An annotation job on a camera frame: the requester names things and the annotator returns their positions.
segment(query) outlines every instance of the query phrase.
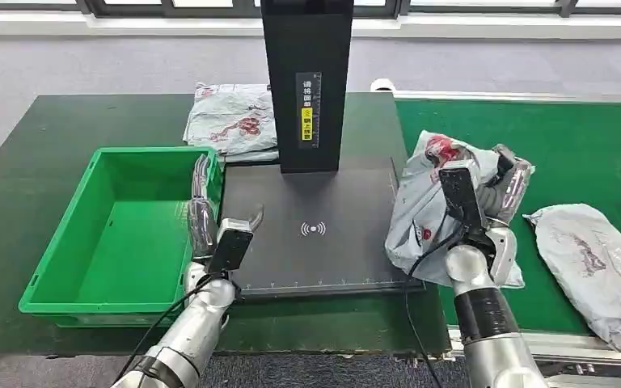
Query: black vertical scanner tower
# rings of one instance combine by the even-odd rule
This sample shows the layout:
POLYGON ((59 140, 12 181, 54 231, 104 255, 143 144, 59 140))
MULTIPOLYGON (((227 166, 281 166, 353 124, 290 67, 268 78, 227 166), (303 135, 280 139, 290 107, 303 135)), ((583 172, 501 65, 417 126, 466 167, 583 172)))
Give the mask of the black vertical scanner tower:
POLYGON ((233 280, 249 299, 398 291, 405 275, 384 252, 391 159, 340 160, 353 0, 262 0, 261 11, 280 160, 226 166, 222 213, 265 206, 233 280))
POLYGON ((337 171, 353 0, 262 0, 280 168, 337 171))

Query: plastic mailer bag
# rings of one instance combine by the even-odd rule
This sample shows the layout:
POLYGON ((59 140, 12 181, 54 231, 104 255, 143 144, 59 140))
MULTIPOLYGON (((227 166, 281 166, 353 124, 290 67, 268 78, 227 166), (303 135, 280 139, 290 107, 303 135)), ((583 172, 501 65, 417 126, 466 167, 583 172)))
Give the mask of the plastic mailer bag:
MULTIPOLYGON (((399 180, 391 225, 384 247, 389 260, 408 273, 412 265, 432 245, 439 231, 441 241, 456 229, 457 222, 447 217, 446 199, 439 183, 439 170, 446 162, 473 159, 479 168, 481 183, 487 183, 496 175, 499 155, 491 150, 480 150, 465 142, 423 131, 408 159, 399 180)), ((446 249, 435 251, 418 266, 413 276, 417 279, 451 286, 446 275, 446 249)), ((514 264, 506 281, 508 287, 524 287, 522 274, 514 264)))
POLYGON ((596 335, 621 351, 621 234, 598 210, 555 205, 524 216, 539 254, 596 335))
POLYGON ((213 147, 228 162, 277 159, 268 86, 197 83, 183 140, 213 147))

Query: silver robotic arm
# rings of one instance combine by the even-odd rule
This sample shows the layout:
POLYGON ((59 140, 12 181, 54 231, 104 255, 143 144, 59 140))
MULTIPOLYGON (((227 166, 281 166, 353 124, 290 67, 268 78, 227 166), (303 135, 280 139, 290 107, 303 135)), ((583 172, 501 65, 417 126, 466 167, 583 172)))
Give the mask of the silver robotic arm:
POLYGON ((534 358, 499 290, 515 262, 508 227, 525 193, 532 166, 503 145, 495 147, 499 173, 477 182, 472 161, 439 171, 449 215, 462 223, 461 240, 446 254, 446 271, 472 388, 545 388, 534 358))
POLYGON ((225 218, 218 228, 205 189, 208 163, 206 157, 196 161, 188 202, 192 261, 184 273, 184 310, 112 388, 196 387, 227 324, 226 311, 239 291, 229 273, 239 268, 262 221, 263 207, 249 221, 225 218))

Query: green plastic crate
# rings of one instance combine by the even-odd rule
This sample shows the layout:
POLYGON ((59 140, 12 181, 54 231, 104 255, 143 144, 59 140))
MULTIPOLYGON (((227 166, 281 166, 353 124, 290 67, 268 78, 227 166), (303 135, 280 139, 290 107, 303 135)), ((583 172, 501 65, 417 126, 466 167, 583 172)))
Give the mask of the green plastic crate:
POLYGON ((20 311, 60 327, 149 326, 182 297, 191 257, 187 200, 207 154, 216 212, 222 171, 211 148, 102 148, 20 299, 20 311))

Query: black cable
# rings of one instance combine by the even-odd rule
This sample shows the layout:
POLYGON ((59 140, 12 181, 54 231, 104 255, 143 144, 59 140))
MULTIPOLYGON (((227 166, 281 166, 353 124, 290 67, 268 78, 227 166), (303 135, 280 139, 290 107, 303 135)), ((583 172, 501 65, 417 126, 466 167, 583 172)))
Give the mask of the black cable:
POLYGON ((132 354, 129 356, 129 359, 127 359, 127 362, 125 362, 125 366, 122 367, 122 369, 120 370, 120 373, 118 373, 118 376, 116 377, 116 380, 114 381, 114 383, 118 382, 123 377, 123 375, 125 375, 125 372, 127 372, 127 369, 132 364, 134 357, 136 357, 137 354, 139 354, 139 348, 142 347, 146 339, 149 337, 149 334, 156 327, 158 327, 158 325, 165 319, 165 317, 167 317, 167 315, 170 314, 174 309, 182 305, 182 303, 184 303, 184 301, 186 301, 189 297, 201 291, 201 289, 203 289, 204 286, 207 285, 212 279, 213 279, 213 276, 211 275, 204 276, 203 278, 199 280, 199 282, 196 284, 196 287, 194 287, 194 289, 190 290, 183 297, 181 297, 178 301, 176 301, 170 307, 168 307, 167 310, 163 311, 163 313, 161 314, 160 317, 158 317, 156 322, 154 322, 154 324, 151 325, 151 327, 149 327, 149 330, 147 330, 146 333, 144 333, 144 336, 142 337, 142 339, 139 340, 137 347, 135 347, 134 350, 132 351, 132 354))
MULTIPOLYGON (((441 228, 444 225, 444 220, 445 219, 446 219, 446 214, 444 214, 444 217, 441 219, 441 224, 439 225, 439 229, 437 229, 437 232, 435 233, 434 238, 432 239, 433 243, 437 240, 439 232, 441 232, 441 228)), ((432 366, 432 363, 429 361, 429 357, 427 357, 427 352, 425 351, 425 346, 423 345, 422 340, 420 339, 420 336, 418 335, 415 323, 413 323, 413 318, 411 316, 411 309, 408 307, 408 282, 410 282, 410 280, 413 278, 413 273, 416 271, 416 269, 418 268, 420 263, 422 263, 422 261, 425 258, 427 258, 427 256, 431 255, 433 252, 435 252, 439 248, 441 248, 441 247, 445 246, 446 244, 448 244, 449 242, 451 242, 458 234, 460 234, 460 232, 462 230, 463 230, 463 224, 462 223, 458 224, 458 226, 456 227, 456 229, 454 230, 453 233, 449 234, 446 238, 444 238, 443 240, 441 240, 437 244, 431 246, 412 265, 410 271, 408 271, 408 277, 403 282, 403 303, 404 303, 404 305, 406 307, 406 315, 408 316, 408 323, 411 325, 411 330, 413 332, 413 336, 416 337, 416 341, 418 343, 418 346, 420 346, 420 351, 422 352, 422 356, 425 358, 425 364, 427 365, 427 368, 429 369, 429 373, 432 375, 432 378, 434 379, 434 383, 437 386, 437 388, 442 388, 443 385, 441 384, 441 381, 439 380, 439 377, 437 376, 437 374, 434 373, 434 367, 432 366)))

